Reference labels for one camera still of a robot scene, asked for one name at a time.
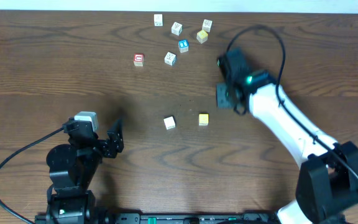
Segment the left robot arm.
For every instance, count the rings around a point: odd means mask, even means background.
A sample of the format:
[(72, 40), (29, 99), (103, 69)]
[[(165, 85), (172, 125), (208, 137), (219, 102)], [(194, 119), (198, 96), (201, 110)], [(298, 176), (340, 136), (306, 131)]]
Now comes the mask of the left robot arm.
[(115, 223), (112, 212), (95, 205), (88, 187), (102, 160), (114, 159), (124, 149), (122, 120), (107, 131), (105, 140), (98, 138), (90, 121), (71, 118), (62, 128), (69, 143), (55, 146), (46, 158), (52, 185), (47, 190), (45, 223)]

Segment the blue letter block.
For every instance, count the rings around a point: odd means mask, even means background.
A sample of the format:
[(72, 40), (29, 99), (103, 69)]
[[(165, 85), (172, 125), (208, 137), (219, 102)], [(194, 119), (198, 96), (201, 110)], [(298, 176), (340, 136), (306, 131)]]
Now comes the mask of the blue letter block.
[(187, 40), (179, 40), (178, 41), (178, 49), (180, 53), (184, 53), (189, 51), (189, 43)]

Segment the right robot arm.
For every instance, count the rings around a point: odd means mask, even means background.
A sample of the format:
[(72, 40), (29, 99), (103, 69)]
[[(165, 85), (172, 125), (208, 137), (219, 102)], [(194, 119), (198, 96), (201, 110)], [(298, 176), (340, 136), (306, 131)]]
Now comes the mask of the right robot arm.
[(313, 124), (267, 70), (254, 70), (240, 49), (217, 59), (224, 82), (216, 87), (220, 108), (240, 107), (262, 122), (300, 169), (295, 199), (276, 212), (279, 223), (331, 223), (358, 204), (358, 148), (338, 143)]

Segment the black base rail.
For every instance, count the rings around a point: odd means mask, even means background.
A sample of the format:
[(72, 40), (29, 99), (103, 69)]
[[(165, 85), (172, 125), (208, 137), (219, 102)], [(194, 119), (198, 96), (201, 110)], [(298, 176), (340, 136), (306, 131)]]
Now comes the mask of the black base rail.
[(75, 217), (53, 218), (50, 215), (37, 215), (36, 224), (48, 223), (111, 223), (111, 224), (216, 224), (216, 223), (273, 223), (280, 220), (273, 213), (244, 213), (242, 215), (141, 215), (139, 213), (104, 213), (90, 220), (81, 221)]

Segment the white block top left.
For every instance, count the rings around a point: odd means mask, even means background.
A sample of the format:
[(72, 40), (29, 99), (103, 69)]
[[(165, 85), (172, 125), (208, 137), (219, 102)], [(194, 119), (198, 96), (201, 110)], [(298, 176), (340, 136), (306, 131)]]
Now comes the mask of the white block top left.
[(154, 14), (154, 26), (156, 26), (156, 27), (163, 26), (163, 15), (162, 14)]

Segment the white block tilted top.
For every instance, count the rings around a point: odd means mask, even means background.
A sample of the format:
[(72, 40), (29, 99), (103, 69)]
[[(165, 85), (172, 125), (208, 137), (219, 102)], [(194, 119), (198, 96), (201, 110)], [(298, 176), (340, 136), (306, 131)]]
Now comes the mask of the white block tilted top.
[(173, 23), (172, 28), (171, 28), (172, 34), (180, 35), (182, 30), (183, 30), (183, 25), (182, 24), (180, 24), (178, 22)]

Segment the white patterned block top right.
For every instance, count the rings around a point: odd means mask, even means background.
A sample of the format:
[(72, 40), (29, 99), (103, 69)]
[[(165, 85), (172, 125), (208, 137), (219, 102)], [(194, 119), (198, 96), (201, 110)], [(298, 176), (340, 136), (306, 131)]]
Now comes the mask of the white patterned block top right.
[(204, 31), (206, 31), (207, 33), (210, 33), (210, 32), (211, 32), (212, 25), (213, 25), (213, 22), (212, 22), (211, 20), (205, 19), (205, 20), (203, 21), (202, 29), (203, 29)]

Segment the yellow-top block near centre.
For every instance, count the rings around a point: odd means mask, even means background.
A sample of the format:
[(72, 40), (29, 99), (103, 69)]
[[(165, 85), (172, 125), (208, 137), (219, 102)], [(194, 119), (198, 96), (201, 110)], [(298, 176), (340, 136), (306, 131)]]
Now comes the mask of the yellow-top block near centre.
[(205, 30), (201, 30), (197, 33), (196, 39), (198, 40), (199, 43), (203, 44), (208, 40), (208, 36), (209, 34)]

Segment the red letter block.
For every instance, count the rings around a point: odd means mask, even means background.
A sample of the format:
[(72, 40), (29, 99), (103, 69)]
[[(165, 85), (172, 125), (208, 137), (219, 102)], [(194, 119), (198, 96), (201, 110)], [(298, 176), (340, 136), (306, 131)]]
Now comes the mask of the red letter block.
[(136, 67), (144, 66), (144, 54), (134, 54), (133, 63)]

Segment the plain white block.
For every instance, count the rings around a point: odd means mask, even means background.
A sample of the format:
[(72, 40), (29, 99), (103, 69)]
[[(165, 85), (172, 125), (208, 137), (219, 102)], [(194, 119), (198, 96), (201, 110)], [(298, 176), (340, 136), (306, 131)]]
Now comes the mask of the plain white block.
[(173, 129), (176, 127), (175, 118), (173, 116), (169, 116), (163, 119), (166, 130)]

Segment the yellow block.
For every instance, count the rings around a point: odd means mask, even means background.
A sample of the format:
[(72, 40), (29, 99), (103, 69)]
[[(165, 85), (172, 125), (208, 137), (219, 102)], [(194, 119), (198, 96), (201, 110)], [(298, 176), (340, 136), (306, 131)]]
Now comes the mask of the yellow block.
[(207, 126), (209, 124), (209, 114), (208, 113), (200, 113), (198, 121), (199, 121), (200, 126)]

